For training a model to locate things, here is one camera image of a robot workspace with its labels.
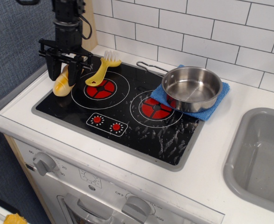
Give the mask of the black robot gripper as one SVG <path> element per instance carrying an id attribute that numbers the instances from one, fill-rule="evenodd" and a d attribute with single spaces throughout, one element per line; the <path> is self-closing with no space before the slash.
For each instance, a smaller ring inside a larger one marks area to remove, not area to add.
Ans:
<path id="1" fill-rule="evenodd" d="M 39 55 L 46 58 L 49 77 L 55 81 L 61 74 L 62 63 L 68 63 L 68 84 L 75 85 L 80 78 L 83 68 L 91 70 L 93 64 L 91 59 L 93 54 L 82 48 L 82 39 L 90 39 L 90 35 L 85 37 L 82 34 L 82 20 L 90 23 L 85 19 L 79 19 L 75 22 L 63 22 L 54 20 L 55 39 L 40 39 Z M 66 54 L 75 54 L 78 58 L 66 57 Z"/>

